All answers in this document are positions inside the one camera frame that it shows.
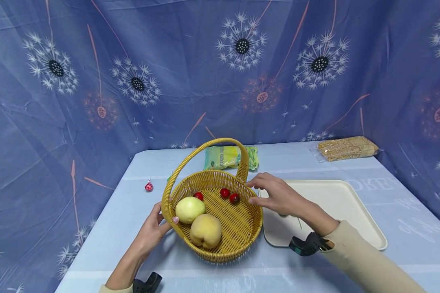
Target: left hand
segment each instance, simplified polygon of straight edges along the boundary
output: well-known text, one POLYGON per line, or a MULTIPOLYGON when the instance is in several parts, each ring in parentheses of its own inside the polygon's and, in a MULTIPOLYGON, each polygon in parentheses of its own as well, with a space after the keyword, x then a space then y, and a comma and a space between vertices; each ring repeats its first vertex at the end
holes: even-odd
MULTIPOLYGON (((164 235, 171 230, 172 227, 168 222, 160 225, 163 219, 160 202, 153 206, 152 212, 148 215, 131 245, 140 255, 142 261, 149 256, 150 252, 160 242, 164 235)), ((179 218, 175 216, 173 222, 177 224, 179 218)))

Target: wicker basket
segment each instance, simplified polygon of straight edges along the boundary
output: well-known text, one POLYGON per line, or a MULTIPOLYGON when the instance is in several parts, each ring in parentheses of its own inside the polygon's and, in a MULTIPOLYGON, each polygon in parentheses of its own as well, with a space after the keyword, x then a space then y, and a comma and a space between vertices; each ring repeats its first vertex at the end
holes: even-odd
POLYGON ((249 157, 246 148, 232 138, 218 138, 199 146, 179 167, 173 172, 168 180, 163 193, 161 210, 165 220, 173 226, 176 233, 193 249, 199 256, 210 262, 229 262, 240 257, 256 240, 261 231, 263 214, 258 206, 248 203, 249 198, 256 197, 256 193, 246 186, 248 176, 249 157), (231 142, 241 149, 241 161, 236 176, 221 170, 204 170, 194 173, 179 182, 171 192, 177 176, 184 166, 195 155, 205 148, 231 142), (220 196, 220 189, 228 188, 230 192, 237 193, 241 201, 235 206, 228 199, 220 196), (190 241, 190 225, 173 223, 176 204, 184 197, 191 197, 195 192, 202 192, 207 213, 220 220, 222 226, 222 238, 220 244, 214 249, 197 247, 190 241))

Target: red candy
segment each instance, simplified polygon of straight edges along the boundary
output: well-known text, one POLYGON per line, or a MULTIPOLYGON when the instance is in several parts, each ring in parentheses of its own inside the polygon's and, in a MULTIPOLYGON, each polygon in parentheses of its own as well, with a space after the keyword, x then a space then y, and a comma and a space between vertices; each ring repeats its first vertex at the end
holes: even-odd
POLYGON ((199 198, 199 200, 201 200, 201 201, 204 201, 204 196, 203 196, 202 193, 200 193, 200 192, 196 192, 196 193, 194 194, 194 197, 195 197, 195 198, 199 198))
POLYGON ((233 193, 232 195, 230 195, 230 203, 237 204, 239 202, 240 202, 240 197, 238 194, 233 193))
POLYGON ((228 198, 230 196, 230 191, 228 189, 226 189, 226 188, 222 188, 220 190, 220 195, 223 198, 228 198))
POLYGON ((145 190, 147 192, 150 192, 153 190, 153 185, 150 183, 150 180, 148 181, 147 185, 145 185, 145 190))

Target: table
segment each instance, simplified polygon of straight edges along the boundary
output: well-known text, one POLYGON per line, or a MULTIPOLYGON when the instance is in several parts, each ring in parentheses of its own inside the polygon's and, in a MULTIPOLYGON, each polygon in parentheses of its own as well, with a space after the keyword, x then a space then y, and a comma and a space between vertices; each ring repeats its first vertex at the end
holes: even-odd
MULTIPOLYGON (((384 251, 427 292, 440 292, 440 221, 374 157, 319 163, 310 152, 317 142, 260 144, 258 172, 282 179, 342 179, 349 182, 388 240, 384 251)), ((192 149, 143 151, 119 182, 56 293, 97 292, 161 200, 172 169, 192 149), (145 192, 148 179, 154 191, 145 192)), ((204 152, 193 158, 176 182, 204 166, 204 152)), ((137 278, 162 275, 158 292, 361 292, 319 254, 300 257, 270 246, 261 232, 239 260, 212 265, 199 258, 171 231, 143 264, 137 278)))

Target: basket handle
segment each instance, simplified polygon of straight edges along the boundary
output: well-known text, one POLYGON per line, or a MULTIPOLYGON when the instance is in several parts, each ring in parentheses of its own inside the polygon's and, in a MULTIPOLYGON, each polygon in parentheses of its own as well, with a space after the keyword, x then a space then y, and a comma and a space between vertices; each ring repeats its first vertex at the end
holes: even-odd
POLYGON ((206 142, 205 144, 199 146, 196 148, 190 155, 188 155, 181 164, 174 170, 173 174, 171 175, 170 179, 168 180, 168 184, 165 187, 165 191, 163 192, 163 198, 161 200, 161 211, 163 213, 163 216, 165 220, 173 226, 173 228, 177 231, 180 230, 177 225, 173 225, 173 217, 171 217, 169 212, 169 198, 171 195, 171 190, 173 189, 174 182, 176 182, 176 178, 181 172, 181 170, 186 166, 186 164, 193 158, 195 155, 199 154, 204 149, 211 147, 216 144, 220 144, 221 142, 231 142, 233 144, 238 145, 241 151, 241 160, 240 164, 238 166, 238 171, 236 172, 236 177, 241 180, 242 182, 246 182, 248 178, 248 170, 249 170, 249 155, 248 151, 244 147, 244 145, 241 144, 236 139, 233 138, 216 138, 211 140, 210 142, 206 142))

